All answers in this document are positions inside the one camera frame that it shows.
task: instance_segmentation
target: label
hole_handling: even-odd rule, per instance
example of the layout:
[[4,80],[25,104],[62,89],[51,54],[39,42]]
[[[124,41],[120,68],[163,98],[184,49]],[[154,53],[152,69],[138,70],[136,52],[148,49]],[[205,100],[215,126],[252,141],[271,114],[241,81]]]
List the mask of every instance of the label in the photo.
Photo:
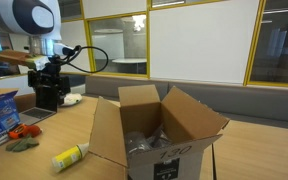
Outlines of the label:
[[161,153],[161,159],[167,157],[167,158],[173,158],[174,156],[183,155],[187,152],[189,152],[192,149],[192,146],[186,146],[181,148],[175,148],[172,150],[165,151]]
[[80,149],[75,146],[59,155],[57,155],[55,157],[56,162],[58,163],[58,166],[61,169],[64,169],[66,167],[68,167],[69,165],[75,163],[76,161],[78,161],[79,159],[82,158],[82,154]]
[[154,164],[154,180],[177,179],[179,164],[179,158]]

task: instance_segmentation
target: yellow bottle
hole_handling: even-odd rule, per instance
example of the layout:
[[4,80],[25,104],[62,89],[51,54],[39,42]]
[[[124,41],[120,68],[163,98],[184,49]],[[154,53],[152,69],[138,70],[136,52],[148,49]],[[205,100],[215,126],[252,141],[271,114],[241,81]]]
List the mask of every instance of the yellow bottle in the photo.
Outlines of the yellow bottle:
[[67,151],[52,158],[55,172],[60,172],[68,166],[82,159],[88,151],[89,143],[78,144]]

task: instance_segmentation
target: green object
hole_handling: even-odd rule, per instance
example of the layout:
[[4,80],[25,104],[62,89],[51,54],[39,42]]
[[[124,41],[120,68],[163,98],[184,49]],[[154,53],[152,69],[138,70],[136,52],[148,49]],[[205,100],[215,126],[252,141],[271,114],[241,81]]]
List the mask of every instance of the green object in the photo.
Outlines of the green object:
[[21,152],[39,145],[38,141],[31,137],[31,134],[6,146],[6,151]]

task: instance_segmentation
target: white wall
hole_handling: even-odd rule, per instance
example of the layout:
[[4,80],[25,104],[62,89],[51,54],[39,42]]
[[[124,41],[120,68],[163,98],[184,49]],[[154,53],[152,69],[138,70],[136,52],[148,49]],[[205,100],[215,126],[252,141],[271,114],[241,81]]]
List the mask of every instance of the white wall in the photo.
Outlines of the white wall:
[[83,0],[85,18],[146,11],[146,0]]
[[258,0],[152,11],[151,78],[242,84]]
[[[13,49],[15,51],[28,52],[27,50],[24,49],[25,46],[29,46],[28,36],[19,34],[10,34],[10,39]],[[26,66],[18,66],[18,67],[20,69],[21,74],[27,73],[27,71],[29,70]]]
[[[242,84],[259,0],[230,0],[151,12],[151,78]],[[146,0],[84,0],[85,18],[146,10]],[[83,21],[62,24],[63,43],[86,45]],[[11,35],[13,48],[27,45]],[[89,68],[87,51],[73,62]],[[63,71],[75,71],[63,67]],[[0,80],[0,88],[27,93],[26,76]]]
[[[76,45],[83,47],[87,45],[84,22],[82,20],[62,23],[61,35],[62,43],[70,47],[74,48]],[[82,50],[82,52],[71,63],[79,68],[89,71],[90,63],[87,49]],[[62,66],[61,72],[82,73],[69,65]]]
[[16,95],[33,93],[33,89],[28,87],[27,76],[1,79],[0,88],[18,88]]

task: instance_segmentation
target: gray bench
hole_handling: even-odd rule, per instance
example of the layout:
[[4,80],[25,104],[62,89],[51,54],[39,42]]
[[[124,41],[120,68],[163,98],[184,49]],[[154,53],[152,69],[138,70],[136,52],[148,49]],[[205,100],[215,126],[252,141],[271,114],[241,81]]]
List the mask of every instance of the gray bench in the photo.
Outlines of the gray bench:
[[288,90],[169,82],[214,111],[288,121]]
[[85,95],[118,100],[118,87],[155,84],[163,99],[173,86],[229,118],[288,122],[288,90],[147,79],[86,77]]
[[119,77],[87,76],[85,79],[85,95],[102,96],[109,100],[119,100],[118,87],[154,84],[163,99],[168,93],[168,82],[147,79],[129,79]]

